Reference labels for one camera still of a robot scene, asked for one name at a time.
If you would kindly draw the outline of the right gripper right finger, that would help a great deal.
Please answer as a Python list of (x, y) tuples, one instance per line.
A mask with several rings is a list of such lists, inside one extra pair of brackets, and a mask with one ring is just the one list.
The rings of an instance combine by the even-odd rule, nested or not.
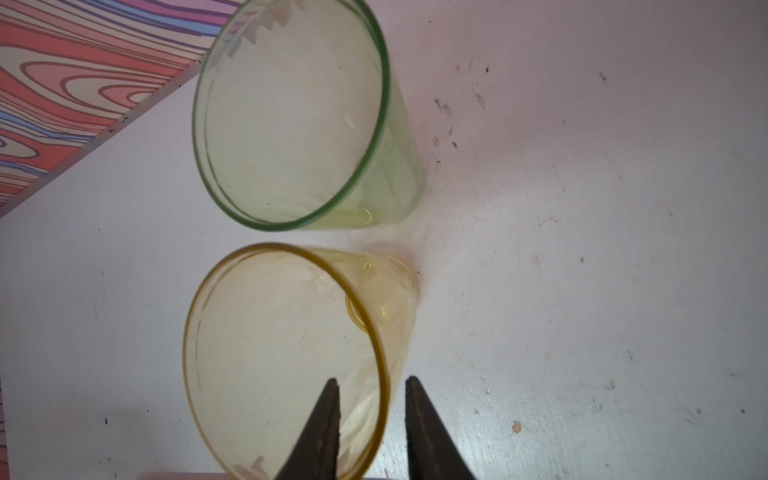
[(410, 479), (475, 480), (416, 376), (405, 382), (405, 427)]

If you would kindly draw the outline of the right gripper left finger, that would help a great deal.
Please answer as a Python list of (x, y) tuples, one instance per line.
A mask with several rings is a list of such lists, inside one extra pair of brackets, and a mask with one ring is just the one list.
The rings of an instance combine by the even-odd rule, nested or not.
[(340, 393), (329, 379), (298, 438), (278, 480), (335, 480), (340, 448)]

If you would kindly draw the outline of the yellow-green tall glass back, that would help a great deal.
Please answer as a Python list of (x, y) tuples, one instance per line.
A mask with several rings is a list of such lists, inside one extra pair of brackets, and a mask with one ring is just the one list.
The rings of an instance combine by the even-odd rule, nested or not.
[(192, 115), (215, 204), (268, 232), (405, 219), (424, 191), (385, 37), (364, 1), (247, 1), (207, 54)]

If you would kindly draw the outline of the yellow tall glass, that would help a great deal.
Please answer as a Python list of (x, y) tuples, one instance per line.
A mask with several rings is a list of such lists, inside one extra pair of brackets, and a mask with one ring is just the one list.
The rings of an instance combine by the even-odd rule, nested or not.
[(399, 260), (283, 243), (236, 250), (186, 320), (183, 375), (200, 434), (235, 479), (273, 479), (329, 380), (340, 393), (337, 475), (360, 479), (381, 444), (416, 320)]

